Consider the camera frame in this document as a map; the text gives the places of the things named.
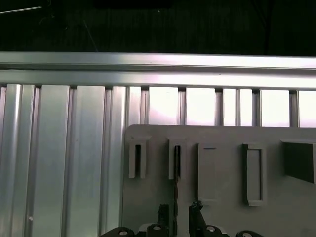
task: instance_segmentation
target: horizontal aluminum beam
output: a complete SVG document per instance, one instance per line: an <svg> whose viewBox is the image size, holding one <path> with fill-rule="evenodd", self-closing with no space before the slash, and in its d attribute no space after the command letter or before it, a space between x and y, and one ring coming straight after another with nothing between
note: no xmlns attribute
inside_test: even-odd
<svg viewBox="0 0 316 237"><path fill-rule="evenodd" d="M0 70L0 83L316 90L316 77L290 74Z"/></svg>
<svg viewBox="0 0 316 237"><path fill-rule="evenodd" d="M65 53L65 52L0 52L0 67L45 68L48 66L178 66L316 69L311 57L263 57L149 53Z"/></svg>

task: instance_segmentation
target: aluminum rail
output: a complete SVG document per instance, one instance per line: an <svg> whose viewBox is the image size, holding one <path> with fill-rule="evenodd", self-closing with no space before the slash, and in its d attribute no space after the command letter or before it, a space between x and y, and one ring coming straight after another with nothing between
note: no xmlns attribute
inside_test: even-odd
<svg viewBox="0 0 316 237"><path fill-rule="evenodd" d="M56 67L74 65L142 65L316 69L316 58L158 53L0 52L0 67L4 65L12 68L25 67L26 65L36 68L45 67L47 65L54 65Z"/></svg>
<svg viewBox="0 0 316 237"><path fill-rule="evenodd" d="M316 90L316 58L0 52L0 83Z"/></svg>

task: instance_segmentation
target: rectangular cutout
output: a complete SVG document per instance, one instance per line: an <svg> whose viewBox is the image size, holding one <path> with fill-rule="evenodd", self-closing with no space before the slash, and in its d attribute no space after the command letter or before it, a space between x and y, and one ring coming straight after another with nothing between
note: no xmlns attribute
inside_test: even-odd
<svg viewBox="0 0 316 237"><path fill-rule="evenodd" d="M185 139L169 139L169 179L174 179L177 173L185 179L187 172L187 145Z"/></svg>
<svg viewBox="0 0 316 237"><path fill-rule="evenodd" d="M258 144L243 144L244 197L249 206L263 206L267 201L266 151Z"/></svg>
<svg viewBox="0 0 316 237"><path fill-rule="evenodd" d="M137 175L141 179L146 177L146 155L147 140L132 139L129 143L129 168L128 177L135 178Z"/></svg>
<svg viewBox="0 0 316 237"><path fill-rule="evenodd" d="M216 152L211 144L198 144L197 197L204 204L216 201Z"/></svg>

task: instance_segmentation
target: bolt head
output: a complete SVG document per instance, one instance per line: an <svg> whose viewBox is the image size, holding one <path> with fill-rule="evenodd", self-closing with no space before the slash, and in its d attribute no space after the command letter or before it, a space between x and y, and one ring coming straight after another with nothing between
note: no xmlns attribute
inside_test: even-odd
<svg viewBox="0 0 316 237"><path fill-rule="evenodd" d="M215 228L212 227L212 226L208 226L208 227L206 227L206 229L207 229L208 231L211 231L211 232L214 232L214 231L215 231Z"/></svg>
<svg viewBox="0 0 316 237"><path fill-rule="evenodd" d="M160 227L160 226L154 226L153 229L154 229L155 231L158 231L158 230L161 230L161 227Z"/></svg>
<svg viewBox="0 0 316 237"><path fill-rule="evenodd" d="M127 231L121 231L121 232L119 233L119 235L120 235L120 236L125 236L125 235L127 235Z"/></svg>

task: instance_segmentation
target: black clamp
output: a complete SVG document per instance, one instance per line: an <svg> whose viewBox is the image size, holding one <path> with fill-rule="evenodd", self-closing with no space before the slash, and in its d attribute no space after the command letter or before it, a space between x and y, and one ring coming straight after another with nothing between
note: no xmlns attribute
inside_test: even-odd
<svg viewBox="0 0 316 237"><path fill-rule="evenodd" d="M135 234L129 228L117 227L100 237L169 237L169 206L160 205L157 223L149 225L146 231Z"/></svg>
<svg viewBox="0 0 316 237"><path fill-rule="evenodd" d="M190 237L230 237L220 228L207 225L201 213L203 206L200 201L194 202L189 208L189 232ZM263 237L253 231L241 231L236 237Z"/></svg>

